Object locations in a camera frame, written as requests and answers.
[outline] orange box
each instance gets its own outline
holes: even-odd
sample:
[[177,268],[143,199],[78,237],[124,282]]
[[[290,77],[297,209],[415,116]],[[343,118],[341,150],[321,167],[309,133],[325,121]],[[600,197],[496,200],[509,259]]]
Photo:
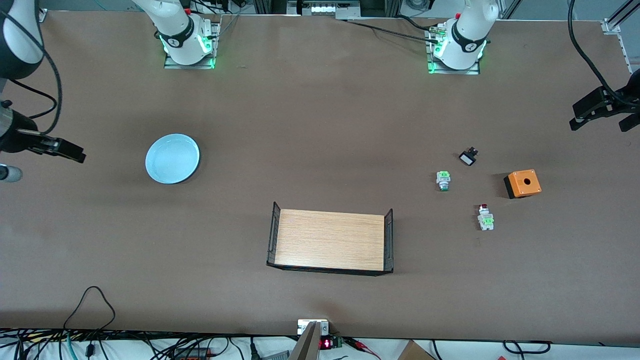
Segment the orange box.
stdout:
[[504,178],[504,184],[507,186],[509,199],[527,197],[542,192],[538,176],[536,176],[536,171],[533,169],[510,173]]

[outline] wooden board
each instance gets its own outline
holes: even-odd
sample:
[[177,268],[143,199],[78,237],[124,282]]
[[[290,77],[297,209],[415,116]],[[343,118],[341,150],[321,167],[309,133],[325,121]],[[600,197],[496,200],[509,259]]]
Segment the wooden board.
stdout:
[[384,270],[385,217],[282,209],[277,265]]

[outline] green led light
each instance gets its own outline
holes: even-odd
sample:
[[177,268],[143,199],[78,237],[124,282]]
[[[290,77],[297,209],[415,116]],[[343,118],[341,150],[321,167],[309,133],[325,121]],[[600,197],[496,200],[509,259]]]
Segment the green led light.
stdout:
[[201,37],[200,35],[198,35],[198,42],[200,42],[200,46],[202,46],[202,51],[204,51],[205,53],[208,53],[211,51],[211,41],[209,39],[204,39],[203,37]]

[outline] red digital display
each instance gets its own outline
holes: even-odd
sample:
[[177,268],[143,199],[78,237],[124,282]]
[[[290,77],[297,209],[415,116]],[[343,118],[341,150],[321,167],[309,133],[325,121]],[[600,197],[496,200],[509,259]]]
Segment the red digital display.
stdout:
[[333,348],[333,340],[331,339],[331,337],[320,339],[320,344],[318,345],[320,350],[329,350]]

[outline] white floor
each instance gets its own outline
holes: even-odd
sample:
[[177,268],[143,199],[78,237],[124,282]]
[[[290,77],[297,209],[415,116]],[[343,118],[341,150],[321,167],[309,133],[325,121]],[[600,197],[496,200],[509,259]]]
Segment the white floor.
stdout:
[[[366,344],[371,350],[378,353],[382,360],[396,360],[407,340],[390,340],[390,339],[359,339]],[[261,357],[270,356],[285,350],[291,351],[295,346],[295,341],[283,337],[255,338],[255,345]],[[417,340],[427,352],[435,358],[435,353],[431,342],[428,340]],[[164,348],[175,343],[175,340],[154,340],[153,344],[156,348]],[[202,343],[202,347],[206,347],[208,340]],[[215,339],[211,342],[211,350],[214,354],[221,351],[227,341],[224,338]],[[249,338],[234,338],[234,343],[243,351],[245,360],[251,359],[249,349]],[[78,360],[85,360],[84,350],[87,342],[73,342],[72,346]],[[100,350],[97,343],[95,355],[92,360],[105,360],[104,354]],[[104,350],[109,360],[149,360],[153,357],[151,348],[142,341],[131,340],[111,340],[103,341]],[[438,341],[438,351],[442,360],[497,360],[500,356],[504,356],[507,360],[521,360],[520,356],[516,356],[506,352],[502,348],[502,343],[479,342],[479,341]],[[544,345],[528,345],[521,344],[523,350],[540,350]],[[11,360],[15,353],[15,347],[7,347],[0,349],[0,359]],[[333,350],[320,351],[320,360],[334,360],[342,356],[348,356],[345,360],[376,360],[375,357],[363,352],[353,350],[346,345],[342,348]],[[60,360],[58,344],[49,344],[43,349],[40,355],[41,360]],[[228,349],[217,360],[241,360],[238,350],[229,345]],[[621,347],[597,347],[597,346],[578,346],[578,345],[552,345],[551,350],[543,355],[526,355],[526,360],[630,360],[640,359],[640,348],[621,348]],[[62,344],[62,360],[73,360],[67,348],[67,344]]]

